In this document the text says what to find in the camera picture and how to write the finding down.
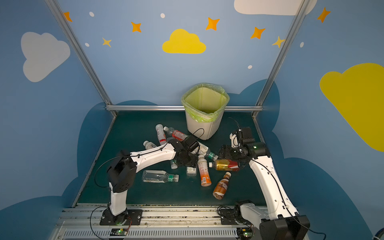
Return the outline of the clear bottle green white label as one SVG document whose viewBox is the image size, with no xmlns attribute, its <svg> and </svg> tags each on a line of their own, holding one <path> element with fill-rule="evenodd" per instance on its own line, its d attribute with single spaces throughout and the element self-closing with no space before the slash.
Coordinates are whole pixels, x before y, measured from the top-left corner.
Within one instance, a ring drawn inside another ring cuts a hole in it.
<svg viewBox="0 0 384 240">
<path fill-rule="evenodd" d="M 186 168 L 187 177 L 195 177 L 197 175 L 197 169 L 193 167 Z"/>
</svg>

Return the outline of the crushed clear bottle green cap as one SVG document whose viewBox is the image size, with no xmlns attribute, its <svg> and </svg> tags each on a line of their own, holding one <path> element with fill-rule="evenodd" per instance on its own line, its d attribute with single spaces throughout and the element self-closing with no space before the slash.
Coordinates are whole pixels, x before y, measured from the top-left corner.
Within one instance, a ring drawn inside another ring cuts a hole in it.
<svg viewBox="0 0 384 240">
<path fill-rule="evenodd" d="M 179 175 L 168 174 L 166 171 L 144 170 L 142 180 L 144 183 L 177 183 Z"/>
</svg>

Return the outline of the brown coffee bottle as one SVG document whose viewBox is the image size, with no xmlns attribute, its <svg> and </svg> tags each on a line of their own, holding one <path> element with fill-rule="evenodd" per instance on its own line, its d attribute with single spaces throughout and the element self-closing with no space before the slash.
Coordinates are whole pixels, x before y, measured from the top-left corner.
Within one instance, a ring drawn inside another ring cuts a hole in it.
<svg viewBox="0 0 384 240">
<path fill-rule="evenodd" d="M 216 185 L 213 196 L 218 199 L 222 200 L 224 198 L 224 195 L 227 192 L 228 186 L 229 186 L 229 180 L 231 178 L 232 174 L 230 172 L 226 172 L 223 178 L 218 182 Z"/>
</svg>

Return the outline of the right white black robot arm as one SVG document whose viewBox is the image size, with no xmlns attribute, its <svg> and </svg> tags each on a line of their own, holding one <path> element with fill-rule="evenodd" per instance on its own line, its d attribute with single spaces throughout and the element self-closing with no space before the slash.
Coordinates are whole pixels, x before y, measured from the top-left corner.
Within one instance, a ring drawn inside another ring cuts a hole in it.
<svg viewBox="0 0 384 240">
<path fill-rule="evenodd" d="M 264 143 L 251 143 L 238 147 L 223 145 L 219 156 L 248 164 L 255 174 L 267 204 L 267 213 L 263 213 L 255 204 L 243 201 L 236 209 L 241 217 L 252 223 L 260 233 L 262 240 L 303 240 L 310 228 L 310 221 L 298 210 L 286 194 L 271 154 Z"/>
</svg>

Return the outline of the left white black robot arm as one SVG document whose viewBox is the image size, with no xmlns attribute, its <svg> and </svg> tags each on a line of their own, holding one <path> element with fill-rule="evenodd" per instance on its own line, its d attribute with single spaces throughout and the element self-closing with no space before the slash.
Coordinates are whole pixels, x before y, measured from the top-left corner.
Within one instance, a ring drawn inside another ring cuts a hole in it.
<svg viewBox="0 0 384 240">
<path fill-rule="evenodd" d="M 176 139 L 153 149 L 131 152 L 128 155 L 113 160 L 107 170 L 109 187 L 111 189 L 110 205 L 107 212 L 113 217 L 127 210 L 126 199 L 128 189 L 133 186 L 136 173 L 163 161 L 176 161 L 179 166 L 195 167 L 197 157 L 193 154 L 199 149 L 198 141 Z"/>
</svg>

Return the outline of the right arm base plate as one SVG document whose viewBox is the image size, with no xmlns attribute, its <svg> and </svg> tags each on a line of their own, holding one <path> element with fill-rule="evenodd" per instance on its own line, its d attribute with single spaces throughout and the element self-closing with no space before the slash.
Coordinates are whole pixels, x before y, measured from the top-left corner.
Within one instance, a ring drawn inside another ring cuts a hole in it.
<svg viewBox="0 0 384 240">
<path fill-rule="evenodd" d="M 244 219 L 240 211 L 231 208 L 218 208 L 217 214 L 220 217 L 222 225 L 252 225 L 252 223 Z"/>
</svg>

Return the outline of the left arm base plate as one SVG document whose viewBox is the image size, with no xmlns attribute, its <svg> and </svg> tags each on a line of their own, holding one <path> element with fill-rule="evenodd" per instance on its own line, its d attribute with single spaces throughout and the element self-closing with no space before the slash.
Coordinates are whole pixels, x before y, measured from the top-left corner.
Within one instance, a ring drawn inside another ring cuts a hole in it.
<svg viewBox="0 0 384 240">
<path fill-rule="evenodd" d="M 138 226 L 142 219 L 142 210 L 130 210 L 126 209 L 121 214 L 114 216 L 110 208 L 103 211 L 103 215 L 100 220 L 101 226 Z"/>
</svg>

